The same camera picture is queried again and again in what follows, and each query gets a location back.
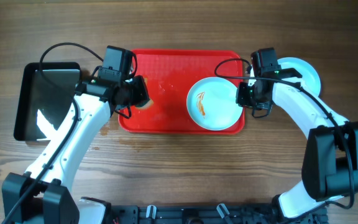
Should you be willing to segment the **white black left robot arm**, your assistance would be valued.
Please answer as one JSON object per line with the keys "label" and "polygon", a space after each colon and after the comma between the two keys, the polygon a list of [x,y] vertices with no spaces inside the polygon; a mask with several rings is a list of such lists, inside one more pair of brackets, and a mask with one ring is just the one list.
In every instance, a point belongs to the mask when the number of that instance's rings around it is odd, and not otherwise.
{"label": "white black left robot arm", "polygon": [[23,174],[10,173],[2,184],[4,223],[110,223],[111,204],[71,196],[74,177],[97,132],[116,110],[149,100],[138,75],[112,82],[79,82],[70,110],[42,154]]}

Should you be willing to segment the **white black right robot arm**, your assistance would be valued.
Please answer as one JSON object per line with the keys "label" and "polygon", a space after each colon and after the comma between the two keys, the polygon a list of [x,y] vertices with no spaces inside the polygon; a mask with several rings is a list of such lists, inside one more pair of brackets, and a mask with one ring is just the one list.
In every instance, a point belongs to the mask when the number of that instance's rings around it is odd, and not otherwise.
{"label": "white black right robot arm", "polygon": [[279,106],[307,139],[301,181],[273,198],[270,221],[302,220],[329,205],[352,208],[358,193],[358,121],[333,111],[294,68],[271,65],[247,72],[237,104],[253,111]]}

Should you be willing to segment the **white plate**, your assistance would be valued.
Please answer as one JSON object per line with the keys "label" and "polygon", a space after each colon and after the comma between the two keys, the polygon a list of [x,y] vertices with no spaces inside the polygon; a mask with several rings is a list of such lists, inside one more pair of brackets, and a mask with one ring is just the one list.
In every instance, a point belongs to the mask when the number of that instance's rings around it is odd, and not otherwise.
{"label": "white plate", "polygon": [[236,103],[237,87],[229,80],[208,77],[196,82],[186,97],[190,118],[201,128],[222,131],[233,126],[243,109]]}
{"label": "white plate", "polygon": [[278,59],[278,64],[283,68],[294,68],[297,70],[303,77],[307,87],[311,90],[316,96],[319,96],[321,93],[321,80],[312,65],[308,62],[296,58],[296,57],[284,57]]}

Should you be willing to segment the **orange green scrubbing sponge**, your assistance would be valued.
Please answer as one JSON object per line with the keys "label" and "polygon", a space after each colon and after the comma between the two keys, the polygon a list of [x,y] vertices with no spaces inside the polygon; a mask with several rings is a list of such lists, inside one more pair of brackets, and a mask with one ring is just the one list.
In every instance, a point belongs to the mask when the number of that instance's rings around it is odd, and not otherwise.
{"label": "orange green scrubbing sponge", "polygon": [[146,109],[152,104],[152,99],[149,96],[146,79],[142,76],[137,77],[137,103],[136,108]]}

